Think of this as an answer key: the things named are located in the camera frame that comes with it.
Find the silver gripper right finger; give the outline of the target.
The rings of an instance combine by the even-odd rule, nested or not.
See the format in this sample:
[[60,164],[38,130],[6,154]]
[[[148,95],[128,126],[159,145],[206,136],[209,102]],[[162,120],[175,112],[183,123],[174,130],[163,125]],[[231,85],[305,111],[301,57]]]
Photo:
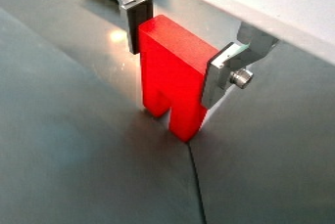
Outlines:
[[246,66],[268,55],[277,42],[274,36],[241,23],[237,41],[230,42],[206,63],[201,104],[207,109],[219,101],[231,85],[246,88],[253,77]]

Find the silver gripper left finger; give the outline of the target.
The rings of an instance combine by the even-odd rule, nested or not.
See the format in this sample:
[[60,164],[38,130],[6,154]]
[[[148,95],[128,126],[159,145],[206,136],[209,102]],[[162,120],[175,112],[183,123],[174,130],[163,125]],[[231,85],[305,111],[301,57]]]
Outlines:
[[151,0],[116,0],[126,22],[130,52],[139,52],[139,25],[152,18]]

